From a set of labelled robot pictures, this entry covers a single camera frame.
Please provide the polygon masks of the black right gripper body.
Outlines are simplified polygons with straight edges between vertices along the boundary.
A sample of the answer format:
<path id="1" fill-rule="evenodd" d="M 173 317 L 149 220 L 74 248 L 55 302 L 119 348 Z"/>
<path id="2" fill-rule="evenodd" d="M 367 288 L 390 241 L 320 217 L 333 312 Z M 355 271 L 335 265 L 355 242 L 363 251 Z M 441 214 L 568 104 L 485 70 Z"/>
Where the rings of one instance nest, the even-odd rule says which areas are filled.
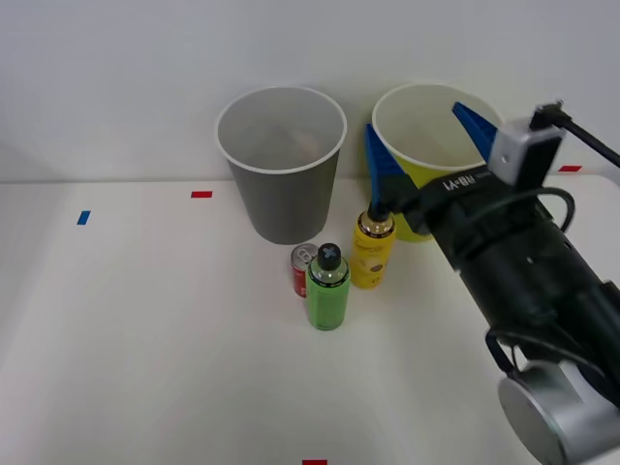
<path id="1" fill-rule="evenodd" d="M 485 167 L 419 187 L 404 180 L 404 218 L 430 234 L 460 272 L 528 272 L 553 257 L 553 217 L 540 201 L 553 190 L 511 186 Z"/>

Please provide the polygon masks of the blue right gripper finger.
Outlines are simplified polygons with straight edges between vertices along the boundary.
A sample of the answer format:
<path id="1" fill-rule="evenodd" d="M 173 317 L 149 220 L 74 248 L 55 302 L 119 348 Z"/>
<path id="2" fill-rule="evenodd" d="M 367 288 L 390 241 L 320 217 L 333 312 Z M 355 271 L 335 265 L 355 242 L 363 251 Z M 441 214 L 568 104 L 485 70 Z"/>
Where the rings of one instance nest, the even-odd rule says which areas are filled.
<path id="1" fill-rule="evenodd" d="M 497 135 L 497 127 L 461 102 L 456 102 L 451 111 L 466 131 L 482 159 L 487 163 Z"/>
<path id="2" fill-rule="evenodd" d="M 419 189 L 381 142 L 371 124 L 364 133 L 367 168 L 371 180 L 371 203 L 389 213 L 407 213 L 419 199 Z"/>

